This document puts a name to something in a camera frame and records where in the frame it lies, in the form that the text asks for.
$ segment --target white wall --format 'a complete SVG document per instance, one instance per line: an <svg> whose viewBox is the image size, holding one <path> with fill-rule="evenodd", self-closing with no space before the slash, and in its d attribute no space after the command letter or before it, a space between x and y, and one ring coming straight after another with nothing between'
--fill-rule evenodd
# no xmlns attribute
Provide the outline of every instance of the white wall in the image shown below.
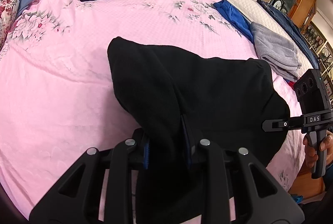
<svg viewBox="0 0 333 224"><path fill-rule="evenodd" d="M317 28L333 47L333 29L325 21L325 19L317 12L313 17L312 22L317 26Z"/></svg>

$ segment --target human hand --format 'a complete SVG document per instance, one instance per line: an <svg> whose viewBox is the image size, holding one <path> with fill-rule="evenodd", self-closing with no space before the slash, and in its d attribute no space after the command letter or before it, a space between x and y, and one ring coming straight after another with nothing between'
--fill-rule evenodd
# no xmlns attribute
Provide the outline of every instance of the human hand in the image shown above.
<svg viewBox="0 0 333 224"><path fill-rule="evenodd" d="M316 150L309 145L308 139L304 137L303 145L305 145L305 163L306 166L312 168L314 163L318 160L318 155ZM333 161L333 134L327 131L327 137L320 144L320 151L327 149L326 165L329 165Z"/></svg>

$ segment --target device handle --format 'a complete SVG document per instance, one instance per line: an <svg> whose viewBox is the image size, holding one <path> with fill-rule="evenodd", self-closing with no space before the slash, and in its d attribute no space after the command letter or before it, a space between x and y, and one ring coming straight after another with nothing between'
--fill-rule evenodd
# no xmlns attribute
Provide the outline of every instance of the device handle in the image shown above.
<svg viewBox="0 0 333 224"><path fill-rule="evenodd" d="M312 179L318 179L323 177L326 172L326 157L327 150L320 151L320 144L326 137L326 129L312 131L306 134L306 138L308 139L309 145L313 147L318 155L318 160L314 163L314 166L311 170Z"/></svg>

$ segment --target camera lens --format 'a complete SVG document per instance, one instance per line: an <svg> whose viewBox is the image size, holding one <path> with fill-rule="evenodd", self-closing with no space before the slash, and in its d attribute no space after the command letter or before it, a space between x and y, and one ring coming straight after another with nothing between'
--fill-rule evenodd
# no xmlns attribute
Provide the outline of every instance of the camera lens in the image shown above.
<svg viewBox="0 0 333 224"><path fill-rule="evenodd" d="M302 84L302 91L306 93L308 91L308 87L306 86L305 83Z"/></svg>
<svg viewBox="0 0 333 224"><path fill-rule="evenodd" d="M309 86L310 86L310 88L312 88L312 86L313 86L313 79L312 78L309 78Z"/></svg>

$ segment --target triangular cutout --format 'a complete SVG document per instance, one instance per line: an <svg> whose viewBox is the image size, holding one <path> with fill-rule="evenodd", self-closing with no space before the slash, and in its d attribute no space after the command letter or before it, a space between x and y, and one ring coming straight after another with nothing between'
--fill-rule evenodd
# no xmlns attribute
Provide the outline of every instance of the triangular cutout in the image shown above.
<svg viewBox="0 0 333 224"><path fill-rule="evenodd" d="M64 184L60 187L59 193L65 196L68 196L70 198L75 198L80 182L83 176L84 169L86 168L86 165L81 165L73 174L70 176Z"/></svg>
<svg viewBox="0 0 333 224"><path fill-rule="evenodd" d="M275 186L266 178L266 176L255 166L250 165L250 170L254 179L259 198L265 198L277 193Z"/></svg>

